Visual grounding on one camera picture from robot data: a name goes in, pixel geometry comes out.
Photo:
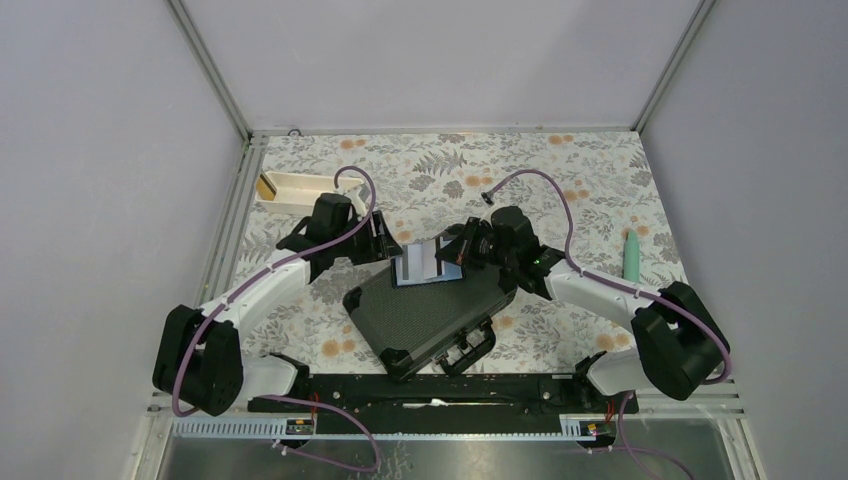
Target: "floral mat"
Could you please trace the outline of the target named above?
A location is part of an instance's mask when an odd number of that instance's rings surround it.
[[[621,274],[624,236],[641,242],[641,277],[662,286],[683,279],[642,144],[635,133],[426,134],[271,137],[263,171],[332,175],[356,165],[373,177],[377,208],[395,239],[432,238],[485,210],[480,193],[508,173],[537,168],[565,191],[574,214],[572,251],[591,268]],[[562,248],[566,218],[553,189],[523,176],[498,203],[518,205],[540,240]],[[300,217],[250,209],[234,281],[258,268]],[[387,263],[353,267],[337,261],[290,302],[278,306],[243,344],[253,353],[282,352],[321,373],[381,373],[380,361],[342,308],[342,296]],[[494,350],[469,369],[483,372],[567,372],[600,350],[630,348],[623,328],[579,307],[550,303],[521,290],[493,318]],[[425,367],[423,373],[441,373]]]

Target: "green object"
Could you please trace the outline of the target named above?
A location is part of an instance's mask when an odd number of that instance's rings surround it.
[[[633,230],[627,232],[624,242],[624,273],[622,277],[631,282],[639,282],[639,236]]]

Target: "black case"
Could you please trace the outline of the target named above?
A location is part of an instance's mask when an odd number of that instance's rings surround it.
[[[484,341],[463,350],[463,357],[439,365],[448,375],[458,375],[495,346],[491,315],[512,302],[516,284],[496,267],[465,272],[465,279],[392,286],[393,273],[386,268],[347,292],[342,304],[356,328],[396,381],[409,379],[465,337],[481,329]]]

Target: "gray wall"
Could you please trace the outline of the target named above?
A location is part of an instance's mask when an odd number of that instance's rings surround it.
[[[845,476],[846,24],[839,0],[720,2],[644,135],[774,479]]]
[[[0,478],[117,478],[240,142],[163,2],[0,1]]]
[[[186,0],[255,128],[627,126],[698,0]]]

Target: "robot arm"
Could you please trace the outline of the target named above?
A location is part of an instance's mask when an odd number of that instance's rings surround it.
[[[363,209],[357,208],[360,216]],[[336,258],[354,265],[386,260],[402,250],[385,228],[379,211],[366,228],[320,252],[305,255],[278,267],[283,258],[338,239],[359,222],[354,203],[344,195],[322,194],[313,214],[305,217],[277,244],[277,250],[260,270],[220,297],[192,309],[180,305],[170,312],[162,333],[153,374],[156,388],[173,393],[177,371],[190,340],[213,311],[220,311],[203,332],[185,372],[180,400],[210,415],[225,412],[240,399],[259,395],[286,395],[300,364],[284,356],[242,357],[241,341],[281,303],[314,281]],[[552,301],[567,302],[608,318],[636,338],[635,349],[601,352],[580,362],[575,378],[586,389],[602,396],[654,386],[671,398],[684,400],[721,363],[715,343],[671,309],[639,295],[626,294],[589,277],[613,277],[591,270],[575,271],[562,251],[539,243],[530,221],[518,207],[495,209],[486,220],[471,218],[451,228],[457,238],[436,257],[468,268],[494,264],[516,280],[522,289]],[[614,279],[617,283],[626,283]],[[701,319],[727,346],[718,327],[695,292],[680,282],[650,292],[675,303]],[[230,303],[228,299],[237,297]]]
[[[699,327],[650,298],[661,297],[694,314],[729,351],[690,286],[674,282],[656,291],[602,272],[574,270],[561,250],[539,243],[530,221],[515,206],[494,208],[486,219],[470,218],[436,257],[468,268],[497,265],[529,293],[583,307],[630,331],[636,348],[601,352],[577,365],[576,375],[604,396],[656,387],[671,398],[685,400],[722,361],[718,346]],[[626,285],[637,293],[625,293],[598,279]]]
[[[210,415],[220,415],[236,401],[289,393],[298,373],[298,362],[274,355],[243,357],[241,342],[274,308],[312,283],[337,258],[346,257],[354,265],[361,265],[402,253],[385,228],[382,214],[374,211],[365,227],[347,240],[274,267],[284,258],[350,232],[366,214],[364,210],[356,197],[321,194],[312,215],[298,223],[277,244],[266,264],[247,280],[197,309],[185,305],[173,309],[162,332],[153,385],[173,394],[177,372],[191,338],[212,312],[224,305],[201,336],[199,343],[203,349],[191,352],[180,400]]]

